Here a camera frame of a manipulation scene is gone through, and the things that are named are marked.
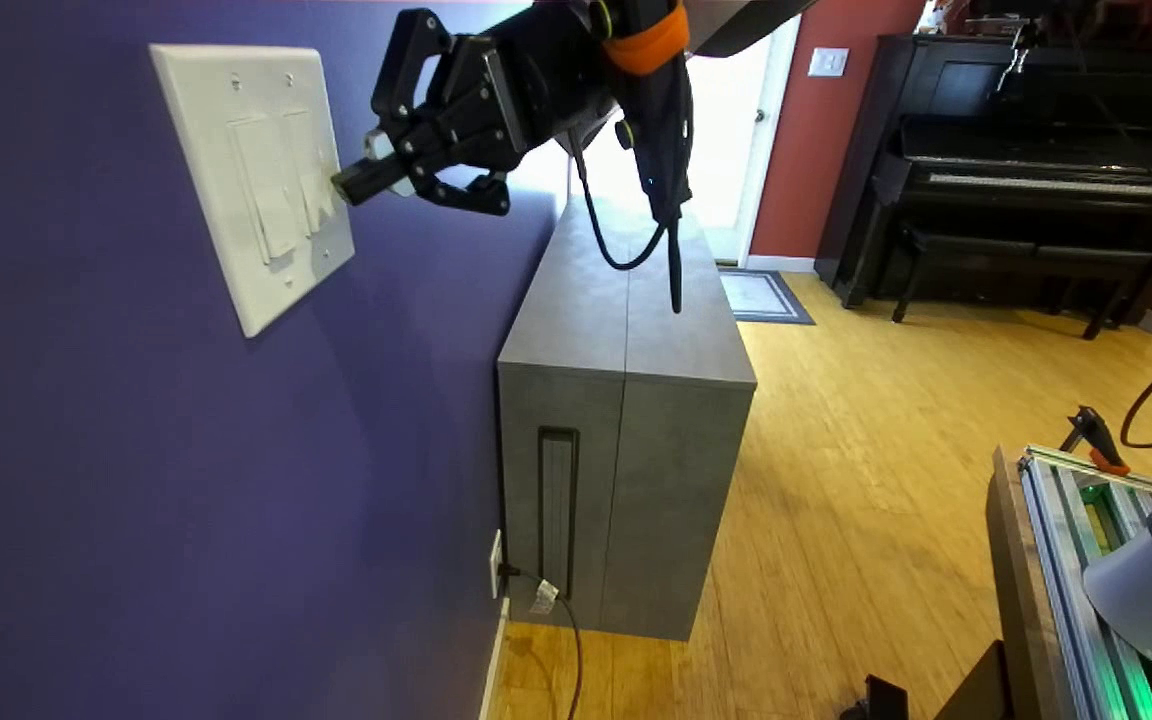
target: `light switch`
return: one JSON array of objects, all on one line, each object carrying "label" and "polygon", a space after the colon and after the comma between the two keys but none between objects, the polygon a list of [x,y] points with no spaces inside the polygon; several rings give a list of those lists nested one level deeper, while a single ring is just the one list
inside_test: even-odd
[{"label": "light switch", "polygon": [[809,76],[844,76],[847,71],[847,49],[811,49]]},{"label": "light switch", "polygon": [[318,50],[153,42],[245,336],[352,258]]}]

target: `purple wall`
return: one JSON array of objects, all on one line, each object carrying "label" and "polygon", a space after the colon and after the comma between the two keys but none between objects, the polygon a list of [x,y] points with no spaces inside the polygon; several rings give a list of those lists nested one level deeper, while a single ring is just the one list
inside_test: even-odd
[{"label": "purple wall", "polygon": [[356,146],[390,10],[0,0],[0,717],[474,710],[493,357],[547,194],[383,194],[248,344],[145,49],[310,42]]}]

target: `gray box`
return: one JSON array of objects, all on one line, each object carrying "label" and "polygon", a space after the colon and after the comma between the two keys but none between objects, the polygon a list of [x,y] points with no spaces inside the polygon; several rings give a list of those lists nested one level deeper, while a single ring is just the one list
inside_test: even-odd
[{"label": "gray box", "polygon": [[662,249],[615,273],[571,209],[496,370],[510,614],[566,618],[531,611],[545,575],[584,628],[682,639],[754,390],[709,245],[682,241],[676,315]]}]

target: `hardwood floor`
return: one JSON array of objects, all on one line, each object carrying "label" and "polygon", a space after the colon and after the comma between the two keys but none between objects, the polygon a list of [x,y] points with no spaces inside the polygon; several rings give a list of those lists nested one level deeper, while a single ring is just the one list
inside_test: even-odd
[{"label": "hardwood floor", "polygon": [[[934,717],[1000,635],[993,446],[1056,446],[1078,403],[1116,426],[1152,380],[1136,328],[1078,341],[1074,315],[951,305],[893,324],[787,285],[817,328],[741,328],[761,390],[690,639],[584,630],[584,720],[830,720],[869,670]],[[1127,462],[1152,476],[1152,453]],[[493,717],[566,717],[571,674],[566,628],[510,622]]]}]

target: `piano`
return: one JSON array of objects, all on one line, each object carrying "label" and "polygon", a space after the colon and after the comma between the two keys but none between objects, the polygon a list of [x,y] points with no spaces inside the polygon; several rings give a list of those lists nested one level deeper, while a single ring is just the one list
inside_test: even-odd
[{"label": "piano", "polygon": [[[817,254],[847,309],[901,288],[889,258],[910,225],[1152,251],[1152,49],[1032,49],[1023,71],[1008,62],[1000,39],[878,36]],[[1144,311],[1147,277],[1120,315]],[[989,269],[945,281],[946,294],[1005,288],[1023,285]]]}]

